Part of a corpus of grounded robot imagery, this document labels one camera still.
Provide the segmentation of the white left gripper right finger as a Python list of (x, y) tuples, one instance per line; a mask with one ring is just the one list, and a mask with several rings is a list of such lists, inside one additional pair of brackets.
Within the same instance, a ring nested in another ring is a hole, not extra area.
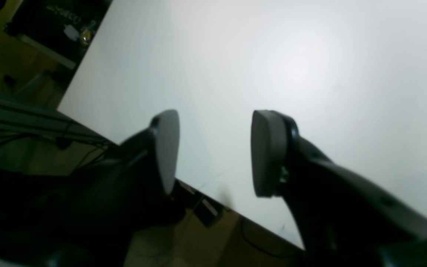
[(280, 196), (308, 267), (427, 267), (427, 218), (300, 136), (293, 118), (256, 110), (251, 120), (256, 196)]

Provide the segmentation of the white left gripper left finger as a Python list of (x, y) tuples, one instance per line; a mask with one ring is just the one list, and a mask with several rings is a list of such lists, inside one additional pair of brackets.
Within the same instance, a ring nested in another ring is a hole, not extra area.
[(174, 110), (154, 116), (99, 162), (45, 179), (54, 247), (41, 267), (121, 267), (143, 217), (173, 190), (180, 143)]

